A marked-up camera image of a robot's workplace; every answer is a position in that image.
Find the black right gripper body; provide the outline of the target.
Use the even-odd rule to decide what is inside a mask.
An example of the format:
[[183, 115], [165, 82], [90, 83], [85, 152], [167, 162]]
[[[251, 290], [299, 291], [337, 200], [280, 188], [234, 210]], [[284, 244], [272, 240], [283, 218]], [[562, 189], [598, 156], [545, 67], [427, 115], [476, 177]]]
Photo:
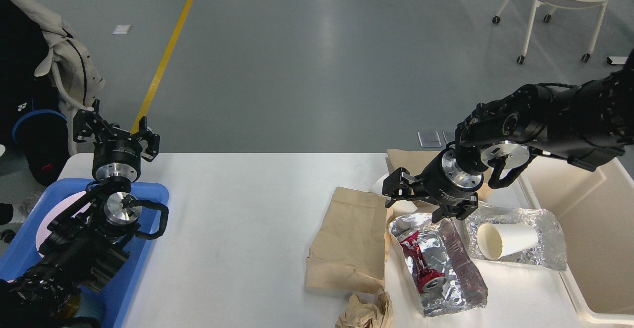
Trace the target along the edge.
[[428, 203], [447, 206], [469, 199], [484, 184], [482, 173], [470, 174], [458, 165], [454, 148], [440, 152], [415, 178], [417, 196]]

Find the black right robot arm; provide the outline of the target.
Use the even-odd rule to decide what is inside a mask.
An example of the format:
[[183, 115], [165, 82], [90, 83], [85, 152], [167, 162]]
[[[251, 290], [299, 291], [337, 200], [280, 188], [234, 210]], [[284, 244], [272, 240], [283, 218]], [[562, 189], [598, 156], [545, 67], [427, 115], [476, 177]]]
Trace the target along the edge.
[[537, 157], [594, 171], [625, 154], [633, 126], [633, 55], [621, 70], [580, 86], [526, 84], [479, 103], [420, 174], [403, 167], [389, 174], [382, 184], [385, 206], [423, 201], [435, 205], [434, 223], [463, 220], [478, 208], [484, 184], [510, 186]]

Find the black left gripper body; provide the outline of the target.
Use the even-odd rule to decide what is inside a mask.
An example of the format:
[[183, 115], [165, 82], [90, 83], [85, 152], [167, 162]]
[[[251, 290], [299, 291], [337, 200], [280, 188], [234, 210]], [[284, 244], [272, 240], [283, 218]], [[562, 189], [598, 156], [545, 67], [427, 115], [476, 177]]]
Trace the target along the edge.
[[97, 181], [121, 176], [132, 183], [141, 175], [141, 145], [136, 141], [107, 140], [94, 143], [92, 176]]

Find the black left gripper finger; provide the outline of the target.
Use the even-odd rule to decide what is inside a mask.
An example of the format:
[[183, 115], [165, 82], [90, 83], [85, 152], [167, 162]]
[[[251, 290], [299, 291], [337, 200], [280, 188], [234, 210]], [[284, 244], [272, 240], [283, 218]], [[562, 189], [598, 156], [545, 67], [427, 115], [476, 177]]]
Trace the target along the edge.
[[140, 156], [148, 163], [151, 163], [160, 152], [160, 135], [152, 132], [147, 125], [147, 116], [142, 116], [138, 121], [138, 131], [131, 134], [131, 141], [139, 145], [144, 142], [145, 147], [141, 146]]
[[87, 109], [79, 110], [72, 123], [72, 140], [76, 143], [91, 141], [95, 144], [121, 139], [121, 129], [108, 123], [99, 114], [100, 100], [95, 99]]

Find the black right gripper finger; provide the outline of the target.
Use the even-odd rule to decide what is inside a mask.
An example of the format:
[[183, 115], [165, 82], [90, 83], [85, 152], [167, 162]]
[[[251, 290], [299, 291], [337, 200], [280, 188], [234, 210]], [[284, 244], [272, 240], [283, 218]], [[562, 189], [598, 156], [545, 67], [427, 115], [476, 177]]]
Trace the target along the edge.
[[391, 208], [399, 200], [417, 201], [427, 199], [427, 190], [418, 176], [412, 176], [404, 167], [399, 167], [382, 182], [382, 194], [386, 197], [385, 208]]
[[457, 218], [465, 220], [476, 209], [478, 209], [478, 196], [471, 195], [468, 199], [464, 199], [455, 205], [438, 204], [438, 209], [432, 212], [431, 222], [438, 223], [444, 218]]

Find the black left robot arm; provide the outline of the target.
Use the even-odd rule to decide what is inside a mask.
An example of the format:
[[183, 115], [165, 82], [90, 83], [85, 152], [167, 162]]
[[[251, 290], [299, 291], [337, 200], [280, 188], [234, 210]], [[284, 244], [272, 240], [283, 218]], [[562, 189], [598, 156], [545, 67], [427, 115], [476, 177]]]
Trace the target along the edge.
[[160, 136], [138, 121], [131, 133], [98, 113], [99, 102], [73, 118], [75, 142], [94, 141], [93, 182], [86, 193], [54, 217], [38, 251], [42, 258], [13, 281], [1, 281], [3, 328], [101, 326], [95, 318], [64, 317], [70, 299], [84, 286], [100, 292], [123, 267], [133, 238], [155, 240], [165, 233], [168, 207], [133, 196], [141, 160], [153, 161]]

